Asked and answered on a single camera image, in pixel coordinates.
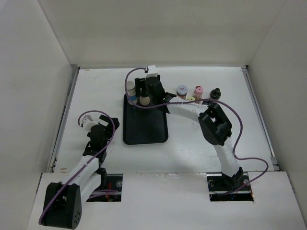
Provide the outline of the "clear dome cap spice bottle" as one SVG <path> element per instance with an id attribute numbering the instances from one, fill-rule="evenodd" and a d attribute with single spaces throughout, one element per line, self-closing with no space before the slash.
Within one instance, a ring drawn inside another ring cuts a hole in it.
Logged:
<path id="1" fill-rule="evenodd" d="M 151 102 L 149 96 L 140 96 L 139 97 L 139 102 L 142 106 L 148 106 Z"/>

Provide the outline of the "blue label silver cap bottle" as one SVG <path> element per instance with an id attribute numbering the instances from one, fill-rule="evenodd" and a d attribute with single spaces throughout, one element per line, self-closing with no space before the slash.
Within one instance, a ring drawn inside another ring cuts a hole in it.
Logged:
<path id="1" fill-rule="evenodd" d="M 127 81 L 126 84 L 127 94 L 128 94 L 128 103 L 134 105 L 138 102 L 138 98 L 136 96 L 135 83 L 133 81 Z"/>

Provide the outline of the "yellow cap sauce bottle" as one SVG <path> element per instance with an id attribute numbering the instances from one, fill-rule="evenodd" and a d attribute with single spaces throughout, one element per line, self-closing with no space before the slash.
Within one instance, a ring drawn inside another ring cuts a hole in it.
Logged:
<path id="1" fill-rule="evenodd" d="M 196 99 L 193 96 L 190 96 L 186 99 L 188 102 L 195 101 Z"/>

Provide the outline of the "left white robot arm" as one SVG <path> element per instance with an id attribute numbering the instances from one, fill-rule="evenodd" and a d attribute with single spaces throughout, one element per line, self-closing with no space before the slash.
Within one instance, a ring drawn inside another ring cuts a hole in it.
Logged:
<path id="1" fill-rule="evenodd" d="M 100 112 L 98 121 L 95 121 L 89 112 L 84 112 L 78 118 L 78 125 L 87 131 L 90 140 L 79 163 L 68 176 L 47 186 L 39 225 L 76 229 L 82 217 L 83 203 L 92 198 L 94 190 L 103 191 L 107 187 L 106 171 L 101 165 L 119 127 L 119 120 Z"/>

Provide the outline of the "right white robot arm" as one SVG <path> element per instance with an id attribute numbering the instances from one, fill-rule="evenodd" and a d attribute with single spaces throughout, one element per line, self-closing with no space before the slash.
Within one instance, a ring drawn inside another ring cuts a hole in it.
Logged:
<path id="1" fill-rule="evenodd" d="M 206 105 L 188 102 L 166 92 L 161 84 L 160 76 L 135 79 L 136 95 L 148 96 L 154 108 L 179 115 L 197 122 L 205 140 L 212 144 L 221 165 L 222 182 L 226 189 L 239 186 L 243 169 L 237 162 L 232 150 L 232 124 L 222 108 L 209 100 Z"/>

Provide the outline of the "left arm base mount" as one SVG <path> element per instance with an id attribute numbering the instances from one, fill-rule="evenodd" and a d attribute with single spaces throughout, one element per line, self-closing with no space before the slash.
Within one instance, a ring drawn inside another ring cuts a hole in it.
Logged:
<path id="1" fill-rule="evenodd" d="M 123 174 L 108 174 L 87 202 L 120 202 L 123 187 Z"/>

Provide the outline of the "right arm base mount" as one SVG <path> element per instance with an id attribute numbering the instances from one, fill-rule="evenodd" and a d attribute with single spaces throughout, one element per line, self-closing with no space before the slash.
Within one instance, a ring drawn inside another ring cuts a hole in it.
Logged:
<path id="1" fill-rule="evenodd" d="M 225 184 L 220 173 L 207 175 L 209 199 L 212 202 L 234 202 L 234 201 L 254 201 L 250 184 L 247 184 L 240 190 L 236 190 L 244 183 L 249 182 L 249 176 L 244 173 L 239 184 L 230 188 Z"/>

